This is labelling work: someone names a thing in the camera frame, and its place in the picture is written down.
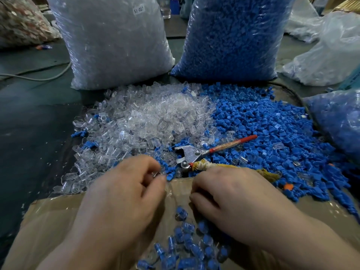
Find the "pile of clear plastic parts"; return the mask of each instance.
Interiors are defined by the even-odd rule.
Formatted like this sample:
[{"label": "pile of clear plastic parts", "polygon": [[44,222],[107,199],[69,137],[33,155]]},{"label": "pile of clear plastic parts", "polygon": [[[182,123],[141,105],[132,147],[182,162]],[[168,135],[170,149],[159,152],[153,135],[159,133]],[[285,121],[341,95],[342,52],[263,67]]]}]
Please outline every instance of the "pile of clear plastic parts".
[{"label": "pile of clear plastic parts", "polygon": [[87,137],[82,145],[73,147],[77,172],[65,174],[63,185],[54,192],[85,191],[97,177],[131,155],[148,154],[175,167],[177,155],[169,149],[172,143],[189,137],[190,143],[200,146],[209,142],[204,137],[206,129],[212,131],[212,139],[218,131],[211,117],[216,103],[199,96],[200,89],[195,83],[162,86],[155,82],[107,90],[106,100],[73,122],[75,131],[84,131]]}]

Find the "clear plastic bag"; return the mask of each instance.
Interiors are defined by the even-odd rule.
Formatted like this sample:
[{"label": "clear plastic bag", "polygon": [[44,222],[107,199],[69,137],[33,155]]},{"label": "clear plastic bag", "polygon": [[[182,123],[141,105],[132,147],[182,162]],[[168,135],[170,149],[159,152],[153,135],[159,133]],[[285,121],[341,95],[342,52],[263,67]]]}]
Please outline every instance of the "clear plastic bag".
[{"label": "clear plastic bag", "polygon": [[338,148],[360,163],[360,89],[334,91],[304,101]]},{"label": "clear plastic bag", "polygon": [[305,85],[343,81],[360,63],[360,16],[340,11],[326,16],[320,41],[285,64],[282,73]]},{"label": "clear plastic bag", "polygon": [[0,49],[60,38],[32,0],[0,0]]},{"label": "clear plastic bag", "polygon": [[175,60],[156,0],[48,0],[70,53],[74,89],[128,85]]},{"label": "clear plastic bag", "polygon": [[184,53],[171,75],[191,81],[259,81],[275,62],[294,0],[195,0]]},{"label": "clear plastic bag", "polygon": [[314,42],[320,38],[325,17],[319,17],[309,0],[295,0],[285,33],[304,42]]}]

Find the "right hand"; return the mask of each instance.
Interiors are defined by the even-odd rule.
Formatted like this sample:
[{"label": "right hand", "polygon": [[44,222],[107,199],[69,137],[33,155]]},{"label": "right hand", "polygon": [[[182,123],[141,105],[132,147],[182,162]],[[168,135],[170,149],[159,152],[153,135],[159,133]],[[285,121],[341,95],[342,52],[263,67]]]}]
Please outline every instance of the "right hand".
[{"label": "right hand", "polygon": [[[214,200],[203,195],[209,192]],[[268,249],[274,237],[308,218],[265,178],[249,168],[214,167],[198,174],[190,200],[205,218],[235,240]]]}]

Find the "cardboard sheet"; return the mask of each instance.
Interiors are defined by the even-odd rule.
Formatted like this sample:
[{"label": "cardboard sheet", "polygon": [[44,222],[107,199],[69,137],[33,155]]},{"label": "cardboard sheet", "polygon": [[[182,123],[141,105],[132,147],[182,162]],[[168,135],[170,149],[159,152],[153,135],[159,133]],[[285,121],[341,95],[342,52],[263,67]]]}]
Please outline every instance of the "cardboard sheet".
[{"label": "cardboard sheet", "polygon": [[[175,209],[183,206],[188,220],[198,221],[191,209],[189,194],[192,179],[173,180],[167,185],[164,206],[158,210],[149,228],[128,250],[119,254],[109,270],[135,269],[139,257],[148,258],[153,244],[167,246],[167,237],[179,223]],[[20,231],[10,249],[2,270],[33,270],[65,238],[75,219],[84,194],[60,196],[35,201],[24,216]],[[297,204],[305,213],[330,225],[340,236],[360,251],[360,225],[334,201],[315,202],[303,197]],[[290,269],[265,251],[236,243],[221,268],[230,269]]]}]

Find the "left hand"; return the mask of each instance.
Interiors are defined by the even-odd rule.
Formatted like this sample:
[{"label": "left hand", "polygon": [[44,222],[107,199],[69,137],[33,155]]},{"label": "left hand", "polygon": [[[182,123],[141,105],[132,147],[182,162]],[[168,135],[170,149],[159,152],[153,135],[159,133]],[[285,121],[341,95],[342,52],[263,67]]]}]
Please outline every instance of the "left hand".
[{"label": "left hand", "polygon": [[165,195],[166,177],[152,177],[160,164],[153,158],[130,157],[91,185],[73,227],[38,269],[102,269],[150,224]]}]

